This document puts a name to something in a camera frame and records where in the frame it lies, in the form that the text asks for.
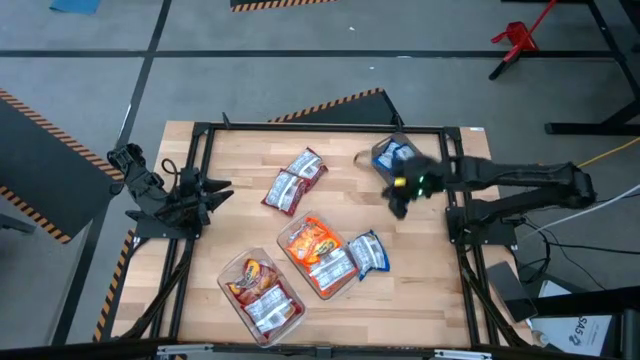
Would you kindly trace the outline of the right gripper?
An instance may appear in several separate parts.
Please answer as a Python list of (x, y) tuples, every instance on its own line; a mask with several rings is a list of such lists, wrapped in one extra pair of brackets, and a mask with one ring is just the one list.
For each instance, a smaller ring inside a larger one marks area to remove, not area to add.
[(383, 198), (392, 199), (392, 213), (397, 219), (404, 219), (408, 204), (413, 198), (430, 198), (444, 190), (444, 166), (428, 156), (414, 156), (397, 161), (397, 187), (384, 188)]

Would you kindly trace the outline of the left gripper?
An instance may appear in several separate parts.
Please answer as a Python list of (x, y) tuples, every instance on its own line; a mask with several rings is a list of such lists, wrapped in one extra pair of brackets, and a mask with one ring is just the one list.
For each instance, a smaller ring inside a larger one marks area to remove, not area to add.
[[(199, 172), (181, 172), (178, 183), (170, 192), (171, 215), (176, 225), (209, 225), (208, 211), (215, 211), (233, 190), (221, 191), (231, 185), (228, 180), (205, 178), (200, 181)], [(210, 193), (204, 198), (202, 190)]]

